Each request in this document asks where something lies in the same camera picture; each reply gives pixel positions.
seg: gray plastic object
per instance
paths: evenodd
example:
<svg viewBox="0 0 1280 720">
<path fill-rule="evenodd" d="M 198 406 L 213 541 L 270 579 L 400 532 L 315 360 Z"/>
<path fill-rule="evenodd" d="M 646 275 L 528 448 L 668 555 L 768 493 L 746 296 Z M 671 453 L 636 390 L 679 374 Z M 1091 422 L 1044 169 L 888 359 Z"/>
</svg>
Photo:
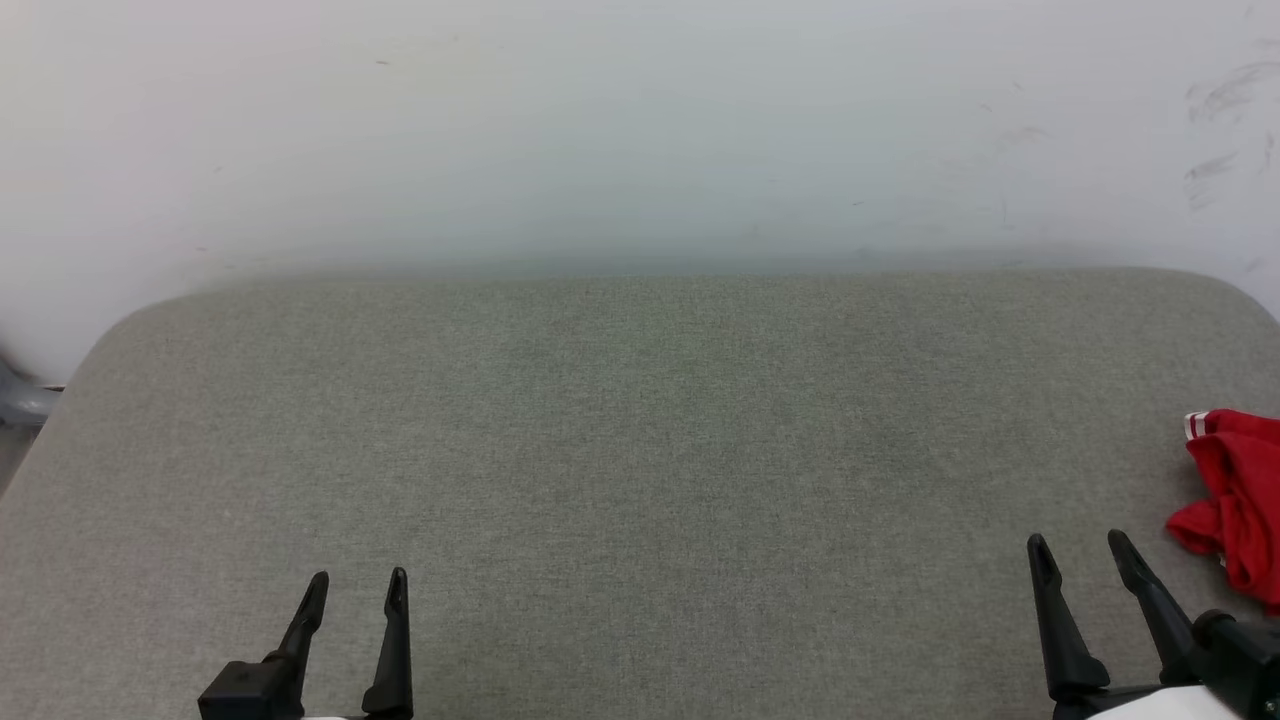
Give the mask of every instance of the gray plastic object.
<svg viewBox="0 0 1280 720">
<path fill-rule="evenodd" d="M 44 425 L 59 395 L 27 383 L 0 363 L 0 424 Z"/>
</svg>

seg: gray upholstered cushion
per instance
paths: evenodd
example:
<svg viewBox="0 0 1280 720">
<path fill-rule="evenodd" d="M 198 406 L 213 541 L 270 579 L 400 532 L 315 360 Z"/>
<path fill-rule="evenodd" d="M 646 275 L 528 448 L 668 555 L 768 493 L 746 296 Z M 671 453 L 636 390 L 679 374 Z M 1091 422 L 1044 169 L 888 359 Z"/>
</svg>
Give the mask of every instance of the gray upholstered cushion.
<svg viewBox="0 0 1280 720">
<path fill-rule="evenodd" d="M 355 714 L 410 574 L 421 717 L 1036 717 L 1043 532 L 1120 682 L 1107 552 L 1181 415 L 1280 414 L 1280 332 L 1148 270 L 294 284 L 145 310 L 0 501 L 0 715 L 196 715 L 333 575 L 306 703 Z"/>
</svg>

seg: red fabric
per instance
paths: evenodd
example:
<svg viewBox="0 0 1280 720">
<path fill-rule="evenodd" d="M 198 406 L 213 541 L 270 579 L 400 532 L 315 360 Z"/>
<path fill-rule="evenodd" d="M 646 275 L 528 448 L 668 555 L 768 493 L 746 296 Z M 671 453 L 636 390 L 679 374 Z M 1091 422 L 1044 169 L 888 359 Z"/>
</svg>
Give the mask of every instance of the red fabric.
<svg viewBox="0 0 1280 720">
<path fill-rule="evenodd" d="M 1188 416 L 1187 432 L 1210 498 L 1174 512 L 1165 527 L 1192 552 L 1222 553 L 1230 585 L 1280 615 L 1280 420 L 1213 410 L 1203 427 Z"/>
</svg>

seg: gray ottoman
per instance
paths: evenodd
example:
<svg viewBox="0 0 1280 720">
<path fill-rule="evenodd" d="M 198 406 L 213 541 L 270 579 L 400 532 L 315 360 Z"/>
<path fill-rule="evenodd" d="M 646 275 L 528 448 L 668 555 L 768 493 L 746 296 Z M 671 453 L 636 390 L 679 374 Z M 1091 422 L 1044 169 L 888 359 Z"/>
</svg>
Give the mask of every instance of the gray ottoman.
<svg viewBox="0 0 1280 720">
<path fill-rule="evenodd" d="M 1184 413 L 1280 414 L 1280 329 L 1155 270 L 282 284 L 143 310 L 0 498 L 0 716 L 195 717 L 311 574 L 356 714 L 408 570 L 420 717 L 1039 717 L 1042 532 L 1116 684 L 1158 671 L 1106 532 Z"/>
</svg>

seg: black plastic prong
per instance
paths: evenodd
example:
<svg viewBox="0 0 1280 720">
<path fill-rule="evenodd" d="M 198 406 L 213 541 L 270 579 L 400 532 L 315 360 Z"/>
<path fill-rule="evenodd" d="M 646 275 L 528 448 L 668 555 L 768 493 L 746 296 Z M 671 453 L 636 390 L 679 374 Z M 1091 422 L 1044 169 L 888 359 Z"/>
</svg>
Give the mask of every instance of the black plastic prong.
<svg viewBox="0 0 1280 720">
<path fill-rule="evenodd" d="M 403 568 L 392 571 L 384 612 L 387 630 L 378 655 L 378 670 L 360 707 L 370 720 L 408 720 L 413 716 L 413 674 L 410 661 L 408 574 Z"/>
<path fill-rule="evenodd" d="M 311 635 L 320 629 L 324 620 L 324 603 L 329 597 L 329 573 L 324 570 L 311 577 L 311 584 L 298 603 L 298 611 L 293 614 L 289 628 L 280 638 L 280 647 L 274 653 L 284 656 L 293 662 L 296 670 L 293 680 L 284 694 L 302 714 L 302 683 L 307 679 L 307 657 L 311 655 Z"/>
<path fill-rule="evenodd" d="M 1041 534 L 1027 541 L 1027 555 L 1032 566 L 1048 696 L 1061 702 L 1105 688 L 1111 683 L 1111 675 L 1101 660 L 1089 655 L 1071 609 L 1062 597 L 1062 574 Z"/>
<path fill-rule="evenodd" d="M 1111 555 L 1116 560 L 1116 569 L 1120 570 L 1120 579 L 1124 587 L 1138 598 L 1142 607 L 1142 616 L 1147 620 L 1147 629 L 1151 630 L 1151 639 L 1156 643 L 1156 652 L 1160 653 L 1160 684 L 1185 685 L 1196 684 L 1199 678 L 1192 670 L 1192 653 L 1196 651 L 1196 639 L 1192 635 L 1192 621 L 1183 612 L 1183 609 L 1169 593 L 1165 583 L 1151 570 L 1147 561 L 1142 559 L 1138 548 L 1129 541 L 1129 536 L 1120 530 L 1107 533 L 1107 544 L 1111 546 Z"/>
</svg>

